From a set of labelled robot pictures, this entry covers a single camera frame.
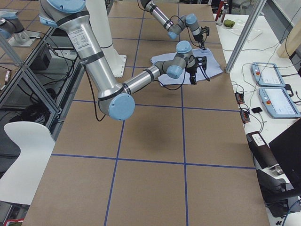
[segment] metal frame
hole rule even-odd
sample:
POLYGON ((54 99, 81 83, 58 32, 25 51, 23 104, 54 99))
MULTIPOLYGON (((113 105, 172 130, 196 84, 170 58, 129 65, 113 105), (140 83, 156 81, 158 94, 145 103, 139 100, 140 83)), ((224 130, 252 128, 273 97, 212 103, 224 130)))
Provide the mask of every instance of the metal frame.
POLYGON ((247 38, 248 38, 248 36, 251 32, 256 20, 257 20, 260 12, 263 9, 264 4, 266 3, 266 1, 267 0, 258 0, 258 1, 256 1, 255 5, 252 9, 252 12, 251 12, 250 16, 248 17, 248 20, 246 21, 246 24, 245 24, 245 26, 244 26, 244 28, 241 32, 241 35, 240 35, 240 37, 239 37, 239 39, 238 39, 238 41, 237 41, 237 43, 236 43, 236 45, 233 49, 233 52, 230 56, 230 59, 228 61, 226 69, 225 69, 226 73, 229 74, 231 72, 231 70, 232 70, 232 68, 233 68, 233 66, 234 66, 234 64, 235 64, 235 62, 236 62, 236 60, 237 60, 237 58, 240 54, 240 51, 243 48, 243 46, 244 46, 244 44, 245 44, 245 42, 246 42, 246 40, 247 40, 247 38))

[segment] ur robot arm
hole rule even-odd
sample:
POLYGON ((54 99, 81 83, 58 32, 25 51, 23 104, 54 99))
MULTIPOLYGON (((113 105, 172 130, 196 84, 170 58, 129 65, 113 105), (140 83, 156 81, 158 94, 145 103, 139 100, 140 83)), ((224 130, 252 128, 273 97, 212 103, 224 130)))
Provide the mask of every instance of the ur robot arm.
POLYGON ((116 120, 129 118, 135 109, 131 94, 139 91, 160 75, 167 73, 178 78, 184 68, 196 64, 191 45, 177 44, 177 53, 171 61, 160 61, 139 75, 118 83, 89 24, 89 12, 84 0, 40 0, 40 21, 67 32, 89 75, 98 89, 100 110, 116 120))
POLYGON ((193 38, 198 42, 200 48, 205 48, 203 34, 209 36, 209 27, 199 27, 197 17, 194 14, 182 16, 177 24, 174 24, 153 2, 153 0, 140 0, 146 11, 152 14, 159 23, 168 31, 171 39, 175 39, 186 27, 191 30, 193 38))
POLYGON ((9 39, 14 35, 15 40, 19 43, 29 40, 26 30, 18 17, 12 13, 7 13, 0 17, 0 33, 5 39, 9 39))

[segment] monitor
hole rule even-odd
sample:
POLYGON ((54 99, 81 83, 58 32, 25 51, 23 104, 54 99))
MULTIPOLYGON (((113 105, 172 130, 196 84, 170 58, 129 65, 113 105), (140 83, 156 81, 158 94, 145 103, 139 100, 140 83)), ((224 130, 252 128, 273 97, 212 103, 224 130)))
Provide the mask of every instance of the monitor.
POLYGON ((301 188, 301 120, 272 140, 269 147, 292 186, 301 188))

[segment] white desk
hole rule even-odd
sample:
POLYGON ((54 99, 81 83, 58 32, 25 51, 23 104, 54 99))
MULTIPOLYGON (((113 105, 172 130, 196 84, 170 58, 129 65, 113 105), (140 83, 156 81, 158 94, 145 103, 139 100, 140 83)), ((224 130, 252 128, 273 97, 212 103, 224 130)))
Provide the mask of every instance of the white desk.
MULTIPOLYGON (((235 26, 237 25, 237 20, 247 21, 248 16, 245 15, 226 15, 226 19, 230 19, 236 22, 235 26)), ((264 16, 259 16, 257 19, 256 24, 254 25, 254 28, 262 30, 262 34, 260 34, 258 37, 253 39, 250 42, 246 42, 244 49, 266 49, 268 47, 272 47, 275 44, 278 43, 278 40, 276 36, 274 35, 271 27, 269 26, 268 22, 264 18, 264 16)), ((227 31, 227 28, 224 26, 217 26, 217 30, 221 39, 221 44, 223 47, 223 52, 225 55, 226 61, 229 60, 232 50, 235 47, 235 44, 238 40, 237 35, 227 31)), ((247 84, 243 80, 242 75, 242 66, 246 63, 252 63, 252 62, 270 62, 270 63, 276 63, 278 67, 288 67, 285 69, 279 68, 279 71, 282 75, 287 74, 294 74, 297 73, 296 69, 292 66, 292 63, 287 58, 279 58, 275 49, 279 48, 280 45, 276 45, 273 48, 267 49, 265 51, 260 50, 246 50, 242 51, 230 73, 230 77, 232 81, 235 81, 237 84, 244 87, 245 91, 253 91, 254 87, 247 84)), ((245 80, 253 85, 256 84, 255 79, 253 78, 251 71, 250 71, 251 65, 245 65, 244 66, 244 75, 245 80)), ((299 94, 301 94, 301 79, 299 75, 293 75, 289 77, 284 77, 284 82, 286 84, 290 84, 292 86, 292 90, 294 92, 294 96, 292 97, 293 101, 299 101, 295 91, 298 91, 299 94)), ((258 91, 255 91, 253 94, 253 97, 251 98, 253 92, 246 92, 245 93, 245 103, 247 106, 251 109, 254 107, 261 107, 263 109, 263 112, 261 112, 261 115, 263 117, 263 120, 266 121, 264 123, 264 129, 261 133, 262 137, 265 139, 267 143, 272 141, 275 137, 277 137, 281 132, 283 132, 286 128, 288 128, 290 125, 292 125, 296 119, 273 119, 270 117, 270 115, 267 113, 264 105, 261 102, 261 99, 259 97, 258 91)), ((250 133, 254 131, 258 131, 260 129, 260 123, 250 116, 251 122, 247 123, 245 126, 245 132, 250 133)), ((274 218, 270 211, 267 209, 270 225, 274 226, 275 223, 278 220, 282 220, 281 218, 274 218)), ((285 226, 300 226, 301 223, 301 213, 294 213, 290 214, 287 218, 287 221, 285 222, 285 226)))

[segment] white cloth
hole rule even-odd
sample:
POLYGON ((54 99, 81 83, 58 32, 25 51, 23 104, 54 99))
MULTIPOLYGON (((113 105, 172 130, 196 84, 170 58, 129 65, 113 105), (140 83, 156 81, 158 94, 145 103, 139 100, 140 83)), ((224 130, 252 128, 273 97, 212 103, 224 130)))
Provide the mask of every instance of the white cloth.
MULTIPOLYGON (((203 50, 203 49, 198 48, 198 49, 193 49, 192 52, 195 57, 205 57, 205 56, 207 57, 206 74, 209 78, 222 73, 220 65, 215 60, 210 49, 207 48, 207 49, 203 50)), ((175 54, 176 53, 166 53, 166 54, 162 54, 159 56, 154 56, 151 58, 150 61, 154 64, 157 61, 173 60, 175 54)), ((172 79, 167 74, 163 74, 158 78, 158 80, 160 82, 162 82, 164 85, 182 84, 183 78, 184 78, 184 73, 185 73, 185 70, 183 70, 183 73, 180 75, 180 77, 178 79, 172 79)), ((190 77, 190 75, 188 73, 186 73, 184 84, 190 84, 189 77, 190 77)), ((200 80, 204 80, 204 79, 205 78, 204 78, 202 72, 198 68, 197 74, 196 74, 196 81, 200 81, 200 80)))

